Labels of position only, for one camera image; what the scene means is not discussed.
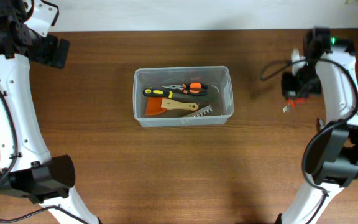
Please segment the small red cutting pliers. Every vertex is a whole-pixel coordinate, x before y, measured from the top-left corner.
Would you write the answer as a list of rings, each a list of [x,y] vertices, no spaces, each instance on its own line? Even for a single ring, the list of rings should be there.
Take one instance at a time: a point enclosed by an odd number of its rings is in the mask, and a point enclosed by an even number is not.
[[[292,110],[296,105],[302,104],[306,101],[306,98],[289,98],[286,100],[286,104],[283,107],[283,112],[287,113]]]

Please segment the orange socket bit holder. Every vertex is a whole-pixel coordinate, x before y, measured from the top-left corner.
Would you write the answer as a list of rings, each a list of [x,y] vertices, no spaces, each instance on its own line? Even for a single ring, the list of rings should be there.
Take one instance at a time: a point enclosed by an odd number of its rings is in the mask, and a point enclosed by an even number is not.
[[[208,113],[211,113],[213,111],[213,107],[211,105],[208,105],[204,108],[201,108],[195,112],[192,112],[185,116],[185,118],[195,118],[195,117],[201,117],[205,116]]]

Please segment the metal file yellow black handle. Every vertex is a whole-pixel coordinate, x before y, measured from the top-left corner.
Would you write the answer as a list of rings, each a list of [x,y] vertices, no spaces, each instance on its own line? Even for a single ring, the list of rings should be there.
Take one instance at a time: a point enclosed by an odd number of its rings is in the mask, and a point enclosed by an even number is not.
[[[194,95],[185,95],[181,93],[174,93],[172,91],[157,90],[153,88],[145,88],[142,94],[146,97],[165,97],[169,99],[177,100],[199,100],[199,101],[216,101],[217,98],[208,95],[194,96]]]

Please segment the long nose pliers orange black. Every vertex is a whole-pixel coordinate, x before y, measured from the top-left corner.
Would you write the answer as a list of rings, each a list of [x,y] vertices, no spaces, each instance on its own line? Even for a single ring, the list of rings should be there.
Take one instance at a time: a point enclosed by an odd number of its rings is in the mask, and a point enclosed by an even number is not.
[[[168,85],[168,86],[163,86],[163,88],[179,91],[181,94],[191,95],[191,96],[205,96],[208,94],[207,93],[208,85],[202,83],[185,83],[181,85]]]

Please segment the clear plastic container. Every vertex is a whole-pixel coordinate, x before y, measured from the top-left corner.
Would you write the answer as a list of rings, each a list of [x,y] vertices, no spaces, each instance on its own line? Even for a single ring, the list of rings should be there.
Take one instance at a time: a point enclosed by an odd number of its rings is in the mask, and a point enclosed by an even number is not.
[[[182,95],[173,98],[184,103],[197,103],[199,109],[211,109],[199,117],[189,117],[188,110],[166,110],[162,114],[146,115],[146,88],[167,91],[170,85],[208,85],[206,96]],[[143,127],[199,126],[224,124],[234,113],[234,97],[229,70],[225,66],[140,68],[135,71],[133,84],[134,118]]]

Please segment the orange scraper wooden handle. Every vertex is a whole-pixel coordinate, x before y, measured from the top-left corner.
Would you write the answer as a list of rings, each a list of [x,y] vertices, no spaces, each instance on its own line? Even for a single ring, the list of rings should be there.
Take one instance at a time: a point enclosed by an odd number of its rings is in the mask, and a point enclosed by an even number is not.
[[[197,103],[182,103],[164,97],[149,98],[146,104],[145,115],[155,116],[166,112],[166,110],[196,111],[198,108]]]

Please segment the yellow black screwdriver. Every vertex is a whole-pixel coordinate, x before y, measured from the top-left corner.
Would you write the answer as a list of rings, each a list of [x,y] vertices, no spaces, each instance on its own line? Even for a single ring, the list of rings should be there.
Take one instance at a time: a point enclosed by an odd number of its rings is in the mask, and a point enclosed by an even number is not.
[[[317,118],[317,130],[320,131],[324,129],[324,121],[322,119]]]

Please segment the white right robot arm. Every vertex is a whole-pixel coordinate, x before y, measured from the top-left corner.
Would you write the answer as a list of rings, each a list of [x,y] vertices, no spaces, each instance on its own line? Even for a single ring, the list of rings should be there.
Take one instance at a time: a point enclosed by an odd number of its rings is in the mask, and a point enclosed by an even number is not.
[[[356,50],[350,39],[315,27],[303,39],[303,55],[294,50],[282,75],[282,95],[290,111],[311,94],[322,94],[325,121],[308,143],[301,162],[305,179],[277,223],[316,223],[330,201],[358,180],[358,84]]]

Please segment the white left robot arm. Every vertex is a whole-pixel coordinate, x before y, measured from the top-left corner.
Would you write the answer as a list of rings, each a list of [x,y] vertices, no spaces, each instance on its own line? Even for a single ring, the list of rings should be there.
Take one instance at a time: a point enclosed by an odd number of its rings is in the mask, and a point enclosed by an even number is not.
[[[49,34],[47,1],[0,0],[0,194],[26,198],[60,223],[99,223],[75,189],[70,156],[52,157],[35,113],[30,65],[63,68],[70,43]]]

